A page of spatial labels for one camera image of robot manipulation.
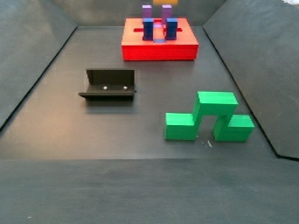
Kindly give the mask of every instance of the green block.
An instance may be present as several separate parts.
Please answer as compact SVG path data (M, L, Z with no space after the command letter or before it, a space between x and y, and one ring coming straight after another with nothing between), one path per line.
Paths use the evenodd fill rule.
M195 125L200 126L203 116L232 116L238 105L231 92L198 92L192 110Z
M192 114L165 113L164 139L195 140L196 134Z
M248 115L220 116L212 132L216 141L244 142L255 128Z

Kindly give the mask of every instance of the red box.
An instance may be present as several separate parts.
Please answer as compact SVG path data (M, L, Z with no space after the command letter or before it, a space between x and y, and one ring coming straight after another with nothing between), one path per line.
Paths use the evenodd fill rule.
M121 41L124 60L195 60L199 51L199 42L194 36L185 18L177 18L176 40L164 43L143 41L143 19L128 18ZM161 37L164 27L153 28L153 37Z

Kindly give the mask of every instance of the green cube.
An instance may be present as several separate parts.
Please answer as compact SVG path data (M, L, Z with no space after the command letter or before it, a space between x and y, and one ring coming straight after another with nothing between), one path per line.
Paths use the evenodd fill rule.
M220 116L214 126L216 141L246 142L255 128L248 115Z
M164 139L195 140L196 134L192 114L165 113Z

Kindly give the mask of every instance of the gray floor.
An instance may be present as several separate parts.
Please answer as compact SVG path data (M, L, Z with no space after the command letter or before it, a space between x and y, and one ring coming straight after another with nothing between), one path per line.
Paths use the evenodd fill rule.
M298 223L299 166L259 128L215 143L207 117L195 142L164 141L164 113L191 111L198 90L234 91L248 113L202 28L194 62L123 62L121 31L79 28L0 133L1 222ZM132 105L85 103L87 67L136 70Z
M0 158L115 159L272 157L256 128L246 143L216 143L215 117L206 117L195 142L164 140L164 113L192 112L196 91L232 91L230 73L200 27L195 61L124 62L123 28L79 28L0 136ZM87 68L135 69L133 103L87 103Z
M295 224L282 159L1 161L1 223Z

